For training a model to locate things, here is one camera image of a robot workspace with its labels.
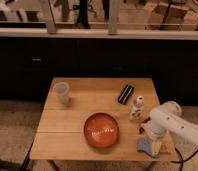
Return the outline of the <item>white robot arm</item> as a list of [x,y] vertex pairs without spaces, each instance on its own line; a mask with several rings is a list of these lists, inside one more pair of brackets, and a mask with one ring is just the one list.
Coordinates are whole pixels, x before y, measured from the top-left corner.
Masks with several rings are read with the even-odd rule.
[[162,139],[169,131],[198,147],[198,125],[184,120],[181,114],[181,106],[174,101],[168,101],[152,108],[149,112],[150,120],[142,123],[141,127],[151,140]]

